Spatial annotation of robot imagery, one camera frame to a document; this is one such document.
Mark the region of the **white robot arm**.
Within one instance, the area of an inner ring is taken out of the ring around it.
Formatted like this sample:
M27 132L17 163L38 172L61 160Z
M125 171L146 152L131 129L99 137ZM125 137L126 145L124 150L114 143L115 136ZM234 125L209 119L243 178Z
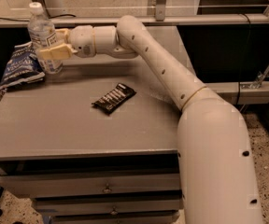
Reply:
M177 153L186 224L263 224L248 128L241 113L163 48L137 18L60 29L44 60L138 54L181 112Z

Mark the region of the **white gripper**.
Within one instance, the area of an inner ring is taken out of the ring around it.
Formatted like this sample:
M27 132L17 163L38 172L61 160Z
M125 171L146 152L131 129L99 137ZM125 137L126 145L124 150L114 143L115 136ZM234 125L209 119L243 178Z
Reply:
M43 60L66 60L73 54L80 58L89 58L95 55L93 42L93 28L90 25L78 26L74 29L61 28L56 30L57 39L64 43L38 49L37 56Z

